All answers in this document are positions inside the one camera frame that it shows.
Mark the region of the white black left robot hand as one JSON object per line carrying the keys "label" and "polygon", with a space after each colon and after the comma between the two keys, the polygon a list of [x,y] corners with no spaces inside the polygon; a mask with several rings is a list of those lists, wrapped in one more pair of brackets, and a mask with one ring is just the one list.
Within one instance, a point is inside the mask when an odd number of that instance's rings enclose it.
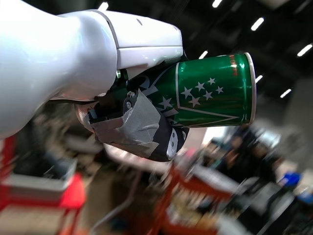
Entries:
{"label": "white black left robot hand", "polygon": [[76,102],[84,127],[106,144],[167,162],[187,133],[172,127],[142,88],[113,97],[127,80],[183,55],[174,25],[102,8],[62,15],[21,0],[0,3],[0,137],[16,134],[49,100]]}

